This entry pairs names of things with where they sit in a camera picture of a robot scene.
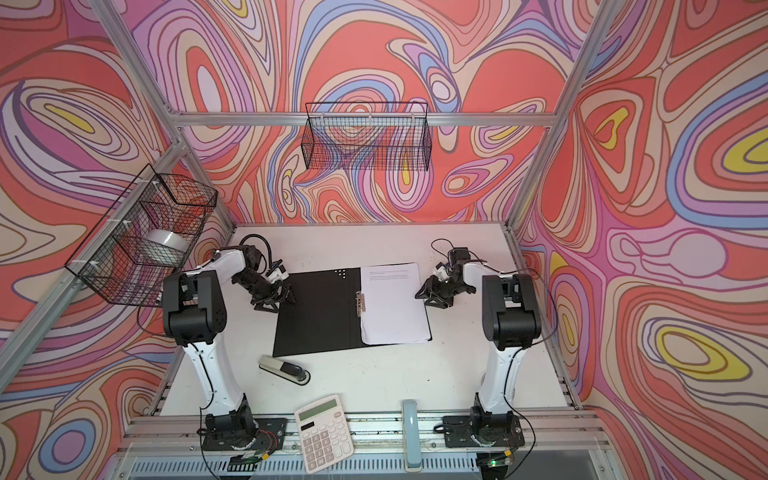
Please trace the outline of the printed paper sheets stack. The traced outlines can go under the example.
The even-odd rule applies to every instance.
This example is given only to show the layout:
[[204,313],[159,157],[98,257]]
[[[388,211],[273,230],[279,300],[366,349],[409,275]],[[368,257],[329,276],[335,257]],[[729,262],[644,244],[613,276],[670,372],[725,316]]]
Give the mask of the printed paper sheets stack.
[[361,339],[366,345],[426,343],[432,339],[417,263],[360,268]]

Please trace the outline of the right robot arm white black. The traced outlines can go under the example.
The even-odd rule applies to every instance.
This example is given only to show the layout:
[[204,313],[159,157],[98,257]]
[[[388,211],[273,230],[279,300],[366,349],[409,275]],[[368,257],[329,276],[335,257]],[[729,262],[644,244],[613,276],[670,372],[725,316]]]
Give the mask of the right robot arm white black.
[[472,427],[496,427],[514,414],[515,384],[525,353],[542,334],[532,277],[500,271],[482,261],[440,264],[415,294],[425,305],[447,309],[461,294],[481,298],[481,327],[489,342],[486,371],[470,409]]

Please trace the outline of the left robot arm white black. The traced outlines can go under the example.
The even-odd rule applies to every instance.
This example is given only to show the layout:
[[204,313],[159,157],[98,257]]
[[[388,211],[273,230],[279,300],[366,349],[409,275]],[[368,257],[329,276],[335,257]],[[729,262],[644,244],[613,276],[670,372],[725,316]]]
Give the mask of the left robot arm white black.
[[268,240],[248,234],[217,250],[205,263],[171,274],[163,281],[164,334],[191,359],[208,399],[201,408],[206,433],[257,431],[247,395],[228,360],[223,332],[228,322],[222,286],[245,290],[256,311],[278,313],[291,298],[289,273],[273,255]]

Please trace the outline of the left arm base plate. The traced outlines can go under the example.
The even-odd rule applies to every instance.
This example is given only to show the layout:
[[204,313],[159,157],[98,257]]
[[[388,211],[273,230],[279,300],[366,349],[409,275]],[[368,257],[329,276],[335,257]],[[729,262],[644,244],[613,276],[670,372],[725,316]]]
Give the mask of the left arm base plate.
[[253,452],[273,454],[284,444],[287,419],[282,417],[250,418],[249,423],[234,422],[227,417],[208,415],[197,431],[201,449],[208,452]]

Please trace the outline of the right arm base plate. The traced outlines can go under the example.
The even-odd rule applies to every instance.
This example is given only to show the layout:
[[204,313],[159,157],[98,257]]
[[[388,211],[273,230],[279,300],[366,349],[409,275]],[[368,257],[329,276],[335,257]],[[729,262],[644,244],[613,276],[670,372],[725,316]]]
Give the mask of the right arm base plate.
[[489,420],[474,420],[469,415],[448,415],[434,428],[444,437],[448,448],[510,448],[526,445],[520,418],[492,415]]

